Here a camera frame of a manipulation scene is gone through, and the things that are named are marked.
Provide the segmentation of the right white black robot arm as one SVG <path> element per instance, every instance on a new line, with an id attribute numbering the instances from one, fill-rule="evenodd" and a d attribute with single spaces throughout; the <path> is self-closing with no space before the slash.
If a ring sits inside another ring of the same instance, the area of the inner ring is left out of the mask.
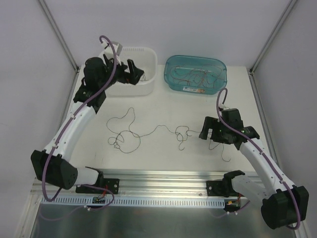
<path id="1" fill-rule="evenodd" d="M 265 151 L 257 131 L 244 126 L 238 109 L 221 110 L 218 119 L 205 117 L 199 138 L 233 144 L 262 181 L 259 186 L 241 170 L 227 172 L 222 180 L 207 181 L 209 195 L 245 196 L 260 207 L 262 218 L 271 229 L 286 226 L 295 230 L 306 219 L 309 192 L 304 186 L 296 186 L 279 168 Z"/>

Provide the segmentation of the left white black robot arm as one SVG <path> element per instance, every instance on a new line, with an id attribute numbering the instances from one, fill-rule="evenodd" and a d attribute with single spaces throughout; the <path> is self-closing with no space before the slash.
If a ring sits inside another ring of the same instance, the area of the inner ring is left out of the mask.
<path id="1" fill-rule="evenodd" d="M 85 62 L 84 77 L 75 93 L 69 115 L 52 141 L 41 151 L 35 150 L 31 162 L 42 185 L 62 189 L 86 184 L 93 193 L 103 190 L 102 172 L 91 167 L 76 168 L 70 163 L 72 152 L 88 123 L 97 115 L 106 99 L 105 90 L 115 83 L 136 85 L 144 71 L 133 60 L 120 63 L 106 56 Z"/>

